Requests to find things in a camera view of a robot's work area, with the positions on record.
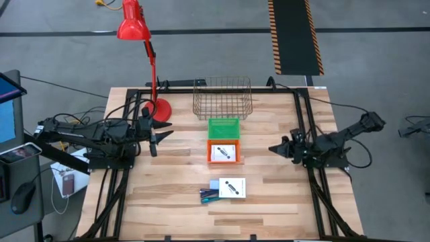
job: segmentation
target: lamp base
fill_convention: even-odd
[[[157,98],[155,106],[157,107],[157,112],[154,115],[154,119],[159,122],[168,121],[172,115],[172,107],[169,102],[165,99]],[[154,110],[154,106],[150,102],[147,102],[145,107],[149,109],[149,113],[152,113]]]

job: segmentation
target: red desk lamp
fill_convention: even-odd
[[[118,28],[117,37],[121,40],[143,40],[146,53],[153,73],[153,101],[157,109],[154,119],[159,122],[166,122],[172,114],[172,108],[165,99],[157,98],[157,85],[155,73],[155,52],[150,42],[151,33],[145,23],[143,8],[139,6],[138,0],[123,0],[122,9],[124,11],[124,21]],[[152,103],[145,105],[152,112],[154,107]]]

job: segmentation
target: yellow black hazard stripe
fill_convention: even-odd
[[[268,0],[275,73],[324,75],[308,0]]]

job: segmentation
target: lamp shade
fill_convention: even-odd
[[[149,40],[151,33],[140,12],[138,0],[123,0],[124,21],[118,28],[117,37],[121,40]]]

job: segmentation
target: computer mouse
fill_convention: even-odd
[[[34,190],[36,190],[36,185],[32,181],[19,186],[11,201],[11,209],[14,214],[22,214],[28,209]]]

